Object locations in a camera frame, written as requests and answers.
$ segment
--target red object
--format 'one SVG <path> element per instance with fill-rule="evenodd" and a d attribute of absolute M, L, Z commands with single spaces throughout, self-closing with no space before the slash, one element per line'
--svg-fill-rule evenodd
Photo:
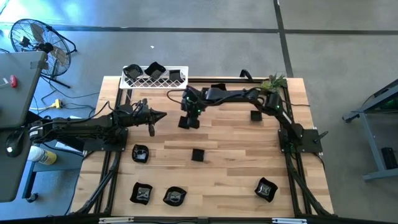
<path fill-rule="evenodd" d="M 18 79 L 17 79 L 17 77 L 15 77 L 15 75 L 11 75 L 11 76 L 10 76 L 10 84 L 11 84 L 11 87 L 17 88 L 17 86 L 18 86 Z"/>

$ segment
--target fan grille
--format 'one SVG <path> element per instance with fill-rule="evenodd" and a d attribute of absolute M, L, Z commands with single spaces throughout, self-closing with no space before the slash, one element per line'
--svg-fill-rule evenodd
<path fill-rule="evenodd" d="M 40 42 L 38 42 L 34 38 L 31 29 L 31 24 L 35 24 L 39 26 L 41 29 L 43 29 L 44 32 L 42 34 L 42 37 L 44 43 L 50 43 L 53 46 L 58 47 L 59 49 L 63 50 L 67 56 L 65 63 L 62 64 L 51 53 L 47 54 L 48 56 L 47 63 L 49 64 L 49 69 L 42 70 L 42 74 L 48 76 L 51 75 L 57 76 L 64 74 L 70 66 L 71 62 L 70 50 L 62 37 L 60 37 L 58 34 L 52 32 L 47 28 L 49 25 L 33 19 L 21 19 L 17 21 L 16 23 L 14 23 L 10 31 L 12 47 L 16 52 L 36 50 L 34 49 L 34 46 L 40 44 Z M 28 45 L 27 47 L 23 47 L 20 43 L 23 37 L 26 37 L 30 40 L 30 45 Z"/>

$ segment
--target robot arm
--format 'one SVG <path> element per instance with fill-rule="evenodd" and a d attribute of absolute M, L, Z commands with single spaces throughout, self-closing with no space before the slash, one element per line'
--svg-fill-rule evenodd
<path fill-rule="evenodd" d="M 132 105 L 121 105 L 115 110 L 111 108 L 110 114 L 99 118 L 41 119 L 31 124 L 29 137 L 34 143 L 76 138 L 83 142 L 100 140 L 104 145 L 110 145 L 120 140 L 121 131 L 126 130 L 127 127 L 142 124 L 148 124 L 149 134 L 154 136 L 154 124 L 167 113 L 149 109 L 146 99 L 133 105 L 136 106 L 134 110 Z"/>
<path fill-rule="evenodd" d="M 260 88 L 233 91 L 221 90 L 219 88 L 203 88 L 201 91 L 198 91 L 191 86 L 187 86 L 181 101 L 181 110 L 186 111 L 187 115 L 180 118 L 178 126 L 185 129 L 199 128 L 200 122 L 198 117 L 208 106 L 218 106 L 223 103 L 250 103 L 261 113 L 275 116 L 287 130 L 289 139 L 300 143 L 303 135 L 303 127 L 301 124 L 294 123 L 289 118 L 282 102 L 279 94 Z"/>

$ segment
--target gray desk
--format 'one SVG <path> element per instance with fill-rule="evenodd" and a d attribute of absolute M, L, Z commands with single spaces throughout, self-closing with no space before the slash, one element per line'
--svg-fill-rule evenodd
<path fill-rule="evenodd" d="M 40 68 L 30 68 L 31 62 L 44 61 L 44 52 L 19 52 L 0 54 L 0 78 L 9 79 L 15 75 L 18 87 L 0 87 L 0 202 L 10 202 L 15 199 L 21 181 L 30 149 L 29 136 L 26 133 L 22 153 L 17 157 L 6 155 L 5 141 L 14 128 L 21 127 L 28 117 L 38 119 L 29 112 L 37 82 L 40 77 Z"/>

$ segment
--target white plastic bottle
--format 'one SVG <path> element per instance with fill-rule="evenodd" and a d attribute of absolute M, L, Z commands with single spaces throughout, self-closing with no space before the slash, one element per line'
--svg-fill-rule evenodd
<path fill-rule="evenodd" d="M 41 147 L 31 146 L 27 160 L 39 162 L 44 165 L 51 165 L 57 160 L 57 155 Z"/>

